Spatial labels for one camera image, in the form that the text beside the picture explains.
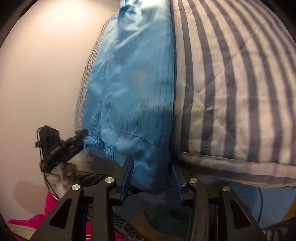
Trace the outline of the light blue work coat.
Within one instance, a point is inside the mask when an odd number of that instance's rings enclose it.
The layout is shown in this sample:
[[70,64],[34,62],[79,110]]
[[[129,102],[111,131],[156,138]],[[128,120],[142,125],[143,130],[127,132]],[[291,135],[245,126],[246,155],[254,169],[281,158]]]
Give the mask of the light blue work coat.
[[174,109],[174,37],[169,1],[121,1],[98,46],[87,83],[84,147],[123,165],[132,185],[160,194],[169,182]]

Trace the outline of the grey striped quilt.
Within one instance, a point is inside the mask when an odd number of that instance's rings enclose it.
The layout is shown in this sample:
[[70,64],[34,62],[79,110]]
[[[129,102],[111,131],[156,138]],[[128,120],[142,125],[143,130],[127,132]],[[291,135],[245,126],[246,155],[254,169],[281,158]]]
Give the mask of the grey striped quilt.
[[[175,60],[169,172],[176,159],[222,180],[295,186],[292,31],[262,1],[169,2]],[[85,66],[75,113],[79,130],[110,19]]]

